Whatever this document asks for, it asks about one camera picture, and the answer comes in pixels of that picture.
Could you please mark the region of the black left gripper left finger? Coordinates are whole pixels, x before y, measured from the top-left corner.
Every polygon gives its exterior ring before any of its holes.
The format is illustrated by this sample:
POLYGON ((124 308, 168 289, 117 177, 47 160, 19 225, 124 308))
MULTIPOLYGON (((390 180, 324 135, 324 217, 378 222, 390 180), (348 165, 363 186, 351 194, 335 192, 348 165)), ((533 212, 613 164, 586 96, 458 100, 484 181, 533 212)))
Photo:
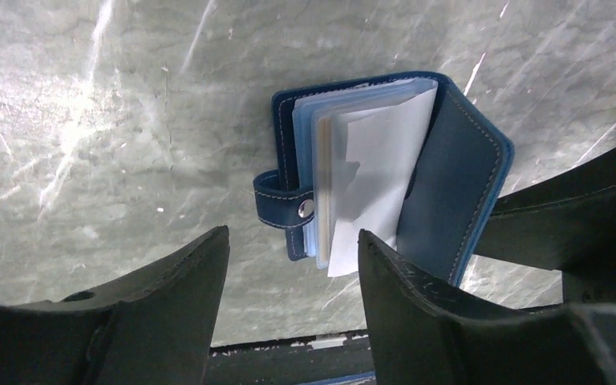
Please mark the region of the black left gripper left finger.
POLYGON ((229 262, 219 226, 62 301, 0 305, 0 384, 201 384, 229 262))

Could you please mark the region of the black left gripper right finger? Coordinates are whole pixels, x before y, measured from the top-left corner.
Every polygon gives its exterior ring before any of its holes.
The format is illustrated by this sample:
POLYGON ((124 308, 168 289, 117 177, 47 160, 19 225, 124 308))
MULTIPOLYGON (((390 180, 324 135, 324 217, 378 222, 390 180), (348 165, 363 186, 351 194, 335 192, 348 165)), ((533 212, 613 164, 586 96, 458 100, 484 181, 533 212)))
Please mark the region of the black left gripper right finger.
POLYGON ((616 384, 616 303, 530 312, 478 298, 359 233, 379 384, 616 384))

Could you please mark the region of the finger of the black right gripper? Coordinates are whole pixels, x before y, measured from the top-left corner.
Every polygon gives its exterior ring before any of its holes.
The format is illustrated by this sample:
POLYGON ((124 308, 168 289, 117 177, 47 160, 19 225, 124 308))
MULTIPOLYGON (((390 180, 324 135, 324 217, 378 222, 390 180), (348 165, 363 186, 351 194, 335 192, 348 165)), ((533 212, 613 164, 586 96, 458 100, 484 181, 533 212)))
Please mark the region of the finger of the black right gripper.
POLYGON ((561 271, 564 302, 616 302, 616 148, 499 198, 475 252, 561 271))

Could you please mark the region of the dark blue card holder wallet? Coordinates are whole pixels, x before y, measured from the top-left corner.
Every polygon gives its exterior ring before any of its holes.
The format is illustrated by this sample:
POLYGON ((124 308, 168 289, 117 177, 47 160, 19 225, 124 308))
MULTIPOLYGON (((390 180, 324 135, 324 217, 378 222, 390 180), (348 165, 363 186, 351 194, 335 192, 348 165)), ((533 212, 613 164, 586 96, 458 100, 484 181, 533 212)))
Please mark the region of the dark blue card holder wallet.
POLYGON ((259 220, 293 261, 358 269, 374 233, 458 286, 513 160, 511 141, 446 75, 407 71, 277 92, 278 166, 253 181, 259 220))

